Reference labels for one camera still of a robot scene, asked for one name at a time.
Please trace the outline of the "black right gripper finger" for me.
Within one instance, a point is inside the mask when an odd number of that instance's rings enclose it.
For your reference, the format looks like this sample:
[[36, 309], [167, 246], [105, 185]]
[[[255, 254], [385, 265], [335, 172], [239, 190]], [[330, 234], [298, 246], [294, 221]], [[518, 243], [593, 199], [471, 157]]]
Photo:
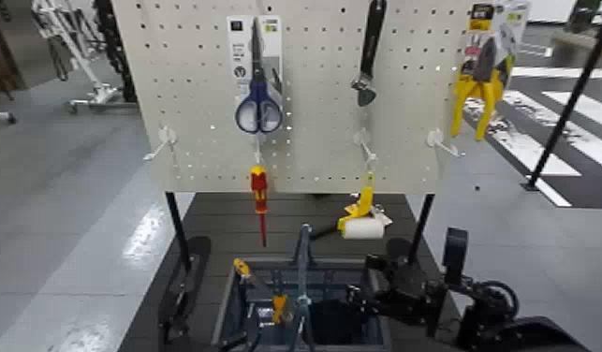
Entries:
[[348, 286], [345, 301], [366, 315], [391, 315], [393, 313], [391, 300], [394, 298], [394, 294], [394, 289], [379, 290], [368, 294], [359, 286]]
[[391, 285], [398, 270], [398, 263], [385, 255], [367, 254], [365, 256], [367, 269], [380, 271], [386, 281]]

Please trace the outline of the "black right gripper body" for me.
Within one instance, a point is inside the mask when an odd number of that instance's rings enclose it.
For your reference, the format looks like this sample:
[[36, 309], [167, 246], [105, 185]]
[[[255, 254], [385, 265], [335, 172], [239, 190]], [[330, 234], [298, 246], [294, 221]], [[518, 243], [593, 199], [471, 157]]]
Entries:
[[389, 317], [410, 325], [438, 326], [448, 286], [417, 266], [404, 265], [386, 274]]

